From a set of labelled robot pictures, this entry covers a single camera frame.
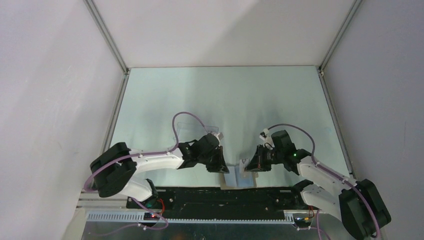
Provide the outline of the grey felt card holder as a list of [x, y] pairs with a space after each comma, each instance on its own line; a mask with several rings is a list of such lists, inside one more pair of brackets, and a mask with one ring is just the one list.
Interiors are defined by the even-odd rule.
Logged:
[[221, 190], [243, 190], [257, 188], [254, 172], [241, 172], [239, 165], [230, 165], [227, 167], [229, 173], [223, 173], [219, 176], [219, 187]]

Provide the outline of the clear plastic card box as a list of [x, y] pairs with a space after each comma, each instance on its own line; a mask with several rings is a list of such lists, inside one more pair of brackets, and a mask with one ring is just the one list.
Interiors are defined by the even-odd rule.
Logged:
[[207, 133], [215, 134], [219, 132], [217, 126], [206, 125], [203, 127], [200, 123], [178, 122], [176, 124], [176, 133], [179, 142], [189, 142], [199, 140]]

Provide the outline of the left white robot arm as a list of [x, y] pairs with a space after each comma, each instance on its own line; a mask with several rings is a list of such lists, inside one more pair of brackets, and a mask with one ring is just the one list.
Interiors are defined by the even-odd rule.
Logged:
[[93, 183], [93, 190], [101, 198], [119, 194], [136, 199], [145, 208], [153, 208], [158, 202], [153, 181], [136, 176], [161, 169], [193, 168], [197, 164], [205, 165], [210, 173], [228, 174], [222, 138], [222, 133], [207, 133], [199, 140], [179, 142], [174, 148], [161, 152], [132, 150], [125, 142], [118, 142], [89, 165], [91, 176], [84, 189], [90, 191]]

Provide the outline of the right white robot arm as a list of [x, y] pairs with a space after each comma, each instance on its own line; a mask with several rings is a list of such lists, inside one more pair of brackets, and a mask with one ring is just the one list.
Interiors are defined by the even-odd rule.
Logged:
[[268, 172], [273, 165], [282, 164], [288, 172], [303, 178], [295, 184], [291, 204], [297, 209], [306, 206], [341, 221], [356, 240], [379, 237], [381, 228], [392, 217], [376, 187], [369, 179], [357, 180], [343, 175], [317, 160], [313, 152], [297, 148], [286, 130], [260, 133], [259, 144], [245, 166], [247, 172]]

